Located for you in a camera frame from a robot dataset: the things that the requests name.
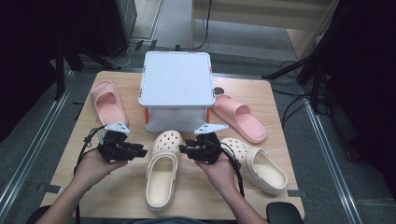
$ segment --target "white box lid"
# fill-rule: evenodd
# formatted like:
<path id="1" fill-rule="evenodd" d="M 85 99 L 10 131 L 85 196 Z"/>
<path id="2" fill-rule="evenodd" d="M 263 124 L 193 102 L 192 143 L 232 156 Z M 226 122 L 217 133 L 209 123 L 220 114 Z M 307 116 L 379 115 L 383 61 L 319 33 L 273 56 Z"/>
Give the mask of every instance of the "white box lid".
<path id="1" fill-rule="evenodd" d="M 144 107 L 213 106 L 215 93 L 209 54 L 147 52 L 138 101 Z"/>

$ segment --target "black stand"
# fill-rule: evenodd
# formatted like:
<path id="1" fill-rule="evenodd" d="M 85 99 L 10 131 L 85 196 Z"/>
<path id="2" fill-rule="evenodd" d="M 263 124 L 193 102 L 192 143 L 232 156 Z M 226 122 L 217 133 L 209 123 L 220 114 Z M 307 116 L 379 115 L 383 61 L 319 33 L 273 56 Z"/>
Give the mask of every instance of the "black stand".
<path id="1" fill-rule="evenodd" d="M 342 22 L 345 20 L 345 17 L 349 15 L 355 1 L 344 4 L 345 2 L 349 1 L 340 1 L 338 4 L 329 30 L 322 37 L 311 54 L 301 59 L 299 62 L 293 63 L 269 76 L 262 76 L 264 79 L 276 79 L 303 66 L 303 70 L 297 76 L 297 83 L 300 85 L 305 85 L 309 78 L 313 77 L 311 107 L 315 113 L 318 113 L 318 91 L 320 79 L 324 74 L 323 67 L 325 66 L 326 61 L 329 60 L 326 58 L 327 53 L 331 51 L 332 44 L 334 44 L 336 41 L 340 41 L 341 38 L 337 38 L 337 35 L 342 33 L 342 29 L 340 28 Z"/>
<path id="2" fill-rule="evenodd" d="M 78 56 L 79 52 L 87 55 L 89 58 L 93 59 L 107 69 L 120 70 L 120 67 L 113 67 L 112 64 L 108 63 L 95 53 L 83 48 L 81 45 L 70 40 L 61 39 L 56 49 L 56 101 L 59 100 L 61 95 L 64 93 L 64 58 L 72 70 L 81 71 L 84 67 L 84 64 Z"/>

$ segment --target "white storage box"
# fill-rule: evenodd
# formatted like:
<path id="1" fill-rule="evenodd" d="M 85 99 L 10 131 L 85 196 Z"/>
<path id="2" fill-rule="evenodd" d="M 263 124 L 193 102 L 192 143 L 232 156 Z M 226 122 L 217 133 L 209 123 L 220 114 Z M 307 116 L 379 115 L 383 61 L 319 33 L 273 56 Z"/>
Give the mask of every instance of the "white storage box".
<path id="1" fill-rule="evenodd" d="M 209 54 L 147 52 L 138 101 L 148 132 L 192 133 L 208 122 L 208 108 L 215 103 Z"/>

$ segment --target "left hand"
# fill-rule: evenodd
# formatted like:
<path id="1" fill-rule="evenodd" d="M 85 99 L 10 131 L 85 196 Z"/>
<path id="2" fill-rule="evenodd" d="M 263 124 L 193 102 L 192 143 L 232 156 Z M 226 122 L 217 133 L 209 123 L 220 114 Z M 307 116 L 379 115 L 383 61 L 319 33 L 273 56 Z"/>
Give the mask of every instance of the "left hand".
<path id="1" fill-rule="evenodd" d="M 93 149 L 87 152 L 81 160 L 72 182 L 88 191 L 112 171 L 125 166 L 127 163 L 128 161 L 107 162 L 103 160 L 97 149 Z"/>

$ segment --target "human hand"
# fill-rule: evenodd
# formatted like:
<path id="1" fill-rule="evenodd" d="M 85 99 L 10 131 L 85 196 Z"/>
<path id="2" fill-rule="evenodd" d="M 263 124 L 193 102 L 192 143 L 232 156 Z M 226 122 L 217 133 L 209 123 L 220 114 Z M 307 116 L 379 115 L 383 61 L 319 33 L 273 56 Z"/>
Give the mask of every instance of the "human hand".
<path id="1" fill-rule="evenodd" d="M 203 161 L 195 161 L 195 163 L 206 173 L 210 183 L 220 193 L 225 190 L 236 189 L 234 169 L 224 153 L 221 153 L 218 160 L 213 164 L 207 164 Z"/>
<path id="2" fill-rule="evenodd" d="M 97 149 L 93 149 L 82 158 L 72 182 L 88 191 L 112 171 L 125 166 L 127 163 L 128 161 L 107 162 L 103 160 Z"/>

